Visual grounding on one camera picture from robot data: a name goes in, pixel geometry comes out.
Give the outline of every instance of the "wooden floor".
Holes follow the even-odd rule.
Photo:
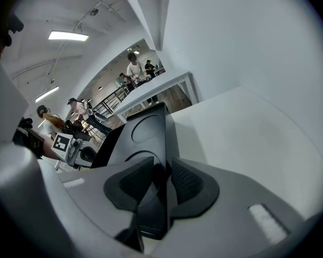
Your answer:
[[[157,97],[160,102],[165,102],[170,113],[175,113],[192,105],[188,97],[184,94],[184,92],[179,88],[178,85],[161,92],[157,95]],[[144,105],[146,107],[149,106],[147,101],[144,101]],[[130,109],[127,113],[124,114],[124,116],[127,117],[142,110],[143,108],[141,107],[141,105],[138,105]],[[112,116],[106,123],[103,124],[111,129],[116,129],[123,125],[123,122],[117,116]]]

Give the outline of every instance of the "table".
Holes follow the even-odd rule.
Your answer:
[[[190,80],[190,72],[186,70],[173,69],[166,71],[163,75],[157,76],[149,82],[136,88],[134,91],[122,101],[122,103],[114,111],[114,115],[117,115],[121,121],[126,123],[126,118],[123,116],[128,110],[137,105],[141,105],[146,108],[143,102],[166,89],[179,85],[182,88],[182,84],[185,84],[185,89],[188,92],[189,99],[194,105],[198,103],[198,99],[195,96],[194,89]]]
[[[248,176],[304,219],[323,210],[323,159],[274,105],[236,88],[171,116],[180,158]]]

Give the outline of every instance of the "white panel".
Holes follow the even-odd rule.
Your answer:
[[[28,102],[9,79],[0,62],[0,142],[12,142]]]
[[[323,159],[270,103],[237,88],[172,117],[181,158],[251,177],[304,218],[323,209]]]

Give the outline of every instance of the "person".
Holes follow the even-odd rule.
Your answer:
[[[142,71],[141,64],[137,60],[134,53],[128,54],[128,60],[130,64],[127,67],[127,75],[130,76],[136,83],[136,86],[140,87],[146,82],[146,76]],[[147,102],[152,105],[152,102],[159,103],[157,96],[152,96],[152,98],[147,99]]]
[[[75,112],[75,114],[73,115],[73,118],[78,115],[82,115],[82,117],[84,118],[84,121],[86,121],[89,125],[92,125],[94,128],[96,128],[106,136],[112,130],[104,126],[103,124],[101,124],[93,114],[89,116],[85,110],[84,105],[81,102],[77,101],[75,98],[69,99],[67,105],[70,105],[72,108],[72,111]]]
[[[145,65],[145,70],[146,70],[146,73],[148,73],[152,78],[156,77],[156,75],[153,71],[154,68],[155,68],[155,66],[153,66],[151,64],[151,60],[147,60],[146,65]]]
[[[129,92],[132,92],[134,90],[133,80],[130,77],[124,75],[124,73],[120,73],[120,77],[123,79],[122,84],[127,86]]]
[[[63,133],[64,121],[58,116],[50,114],[50,110],[46,106],[38,106],[37,114],[40,118],[44,119],[43,127],[46,134],[50,134],[53,140],[55,140],[57,133]]]

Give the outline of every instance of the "black cap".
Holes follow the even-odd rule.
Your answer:
[[[72,97],[68,100],[67,105],[70,104],[72,101],[78,102],[74,97]]]
[[[47,112],[48,112],[48,109],[46,108],[46,106],[44,106],[44,105],[38,106],[38,108],[37,108],[37,114],[38,114],[38,116],[40,118],[43,117],[43,114],[44,113],[47,113]]]
[[[129,54],[128,54],[128,60],[129,60],[129,61],[136,60],[136,55],[135,55],[134,53],[129,53]]]

